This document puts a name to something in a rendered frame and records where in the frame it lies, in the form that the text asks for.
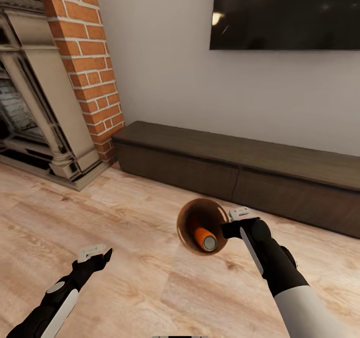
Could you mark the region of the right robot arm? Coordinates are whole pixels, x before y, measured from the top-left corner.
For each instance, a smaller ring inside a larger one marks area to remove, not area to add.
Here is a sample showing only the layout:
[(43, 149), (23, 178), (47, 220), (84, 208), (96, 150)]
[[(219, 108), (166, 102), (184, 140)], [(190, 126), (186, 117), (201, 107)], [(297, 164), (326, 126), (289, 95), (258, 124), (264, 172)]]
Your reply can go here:
[(290, 251), (272, 238), (269, 226), (248, 206), (228, 211), (229, 223), (221, 224), (225, 239), (242, 239), (287, 326), (290, 338), (349, 338), (326, 309), (297, 265)]

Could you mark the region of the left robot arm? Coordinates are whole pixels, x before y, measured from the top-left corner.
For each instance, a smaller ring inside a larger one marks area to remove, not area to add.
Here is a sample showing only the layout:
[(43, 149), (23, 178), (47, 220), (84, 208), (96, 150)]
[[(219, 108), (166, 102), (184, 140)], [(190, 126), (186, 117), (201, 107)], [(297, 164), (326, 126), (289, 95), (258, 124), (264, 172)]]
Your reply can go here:
[(70, 275), (62, 277), (45, 293), (40, 306), (17, 325), (6, 338), (54, 338), (77, 304), (79, 291), (94, 272), (105, 268), (110, 261), (112, 249), (104, 256), (93, 255), (104, 251), (106, 245), (96, 244), (80, 248), (72, 263)]

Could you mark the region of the trash can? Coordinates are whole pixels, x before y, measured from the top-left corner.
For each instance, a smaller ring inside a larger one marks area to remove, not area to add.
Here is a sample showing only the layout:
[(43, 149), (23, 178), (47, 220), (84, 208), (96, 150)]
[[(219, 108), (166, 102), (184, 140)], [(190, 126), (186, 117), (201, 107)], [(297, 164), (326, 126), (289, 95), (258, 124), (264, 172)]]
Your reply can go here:
[[(216, 249), (203, 251), (188, 229), (188, 221), (191, 217), (197, 217), (206, 230), (212, 233), (216, 240)], [(230, 223), (230, 217), (225, 209), (216, 201), (209, 198), (194, 198), (180, 210), (176, 230), (183, 246), (197, 256), (210, 257), (225, 248), (229, 239), (224, 238), (221, 225)]]

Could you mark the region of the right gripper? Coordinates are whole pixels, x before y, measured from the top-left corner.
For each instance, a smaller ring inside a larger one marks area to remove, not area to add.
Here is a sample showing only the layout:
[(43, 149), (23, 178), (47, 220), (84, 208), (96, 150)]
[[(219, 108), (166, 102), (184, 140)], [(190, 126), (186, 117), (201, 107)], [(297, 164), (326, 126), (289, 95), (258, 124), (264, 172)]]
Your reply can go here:
[(230, 238), (235, 238), (235, 237), (240, 239), (240, 237), (237, 235), (237, 232), (236, 232), (236, 226), (237, 226), (237, 223), (239, 223), (239, 222), (240, 222), (240, 220), (236, 220), (233, 222), (224, 223), (224, 224), (220, 225), (223, 237), (225, 239), (230, 239)]

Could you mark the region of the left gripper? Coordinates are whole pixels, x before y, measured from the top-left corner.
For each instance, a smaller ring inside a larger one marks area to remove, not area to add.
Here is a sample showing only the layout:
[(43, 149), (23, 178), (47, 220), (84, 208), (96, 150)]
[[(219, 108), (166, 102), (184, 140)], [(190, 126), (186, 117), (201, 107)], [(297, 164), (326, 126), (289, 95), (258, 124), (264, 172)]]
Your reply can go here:
[(110, 249), (104, 256), (103, 254), (93, 255), (85, 262), (78, 263), (75, 260), (72, 263), (72, 271), (81, 270), (85, 273), (88, 280), (94, 272), (101, 271), (105, 268), (106, 263), (110, 261), (112, 249)]

